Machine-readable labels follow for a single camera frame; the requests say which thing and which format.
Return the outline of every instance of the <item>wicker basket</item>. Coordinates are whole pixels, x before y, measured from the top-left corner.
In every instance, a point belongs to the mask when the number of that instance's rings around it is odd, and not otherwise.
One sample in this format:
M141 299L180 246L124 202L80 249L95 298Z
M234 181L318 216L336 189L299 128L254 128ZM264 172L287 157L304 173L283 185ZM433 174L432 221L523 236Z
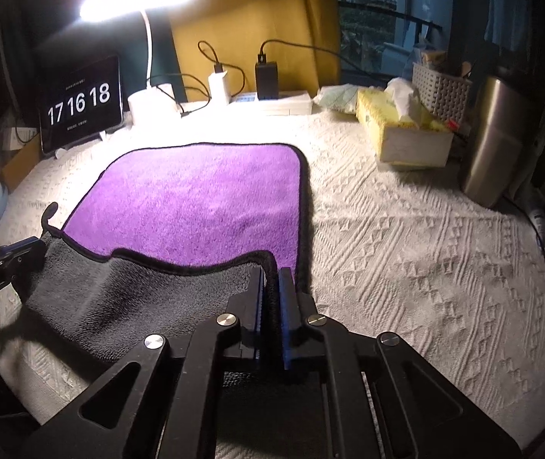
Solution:
M472 81L432 71L418 63L412 65L412 83L419 90L421 103L442 121L463 122Z

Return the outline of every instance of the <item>digital clock display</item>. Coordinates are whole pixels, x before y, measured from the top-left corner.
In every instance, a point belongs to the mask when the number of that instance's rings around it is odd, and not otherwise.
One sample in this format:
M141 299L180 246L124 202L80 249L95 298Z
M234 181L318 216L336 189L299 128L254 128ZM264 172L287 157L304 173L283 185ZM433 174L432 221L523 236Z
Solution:
M39 98L41 148L50 155L122 123L122 91L117 57L80 69Z

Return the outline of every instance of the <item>silver screw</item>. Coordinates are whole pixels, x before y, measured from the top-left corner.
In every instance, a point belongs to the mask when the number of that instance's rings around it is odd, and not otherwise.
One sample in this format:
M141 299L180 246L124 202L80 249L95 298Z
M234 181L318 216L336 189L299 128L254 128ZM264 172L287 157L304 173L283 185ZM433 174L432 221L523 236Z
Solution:
M162 345L164 345L164 337L162 335L149 335L149 337L147 337L143 343L145 343L145 346L148 349L159 349Z
M328 318L323 314L311 314L309 317L307 317L307 322L311 326L323 326L327 320Z
M388 347L395 347L400 343L400 337L391 331L385 331L381 334L381 343L387 345Z
M237 317L234 314L226 312L217 317L217 324L220 326L232 326L237 321Z

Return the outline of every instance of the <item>yellow tissue box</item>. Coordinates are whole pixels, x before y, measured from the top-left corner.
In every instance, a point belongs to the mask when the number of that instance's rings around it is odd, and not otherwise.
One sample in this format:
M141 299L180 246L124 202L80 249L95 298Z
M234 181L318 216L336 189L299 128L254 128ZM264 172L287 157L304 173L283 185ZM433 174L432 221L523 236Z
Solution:
M357 92L356 117L366 128L381 162L415 167L444 167L453 133L421 105L421 127L400 120L385 91Z

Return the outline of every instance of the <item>yellow curtain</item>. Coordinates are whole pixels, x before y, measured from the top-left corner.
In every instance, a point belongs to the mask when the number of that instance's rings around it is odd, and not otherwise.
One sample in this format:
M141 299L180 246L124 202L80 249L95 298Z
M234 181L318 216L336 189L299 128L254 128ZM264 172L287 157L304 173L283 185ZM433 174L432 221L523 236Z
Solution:
M170 12L182 72L205 84L212 63L198 51L204 39L215 48L221 62L237 65L246 73L245 91L255 91L254 67L263 41L269 38L311 44L336 52L340 48L337 0L192 0ZM272 43L264 49L268 61L279 67L281 90L307 90L311 96L323 85L338 84L339 60L329 54ZM238 91L241 73L229 69L230 90ZM192 85L188 78L186 85ZM198 93L188 90L188 98Z

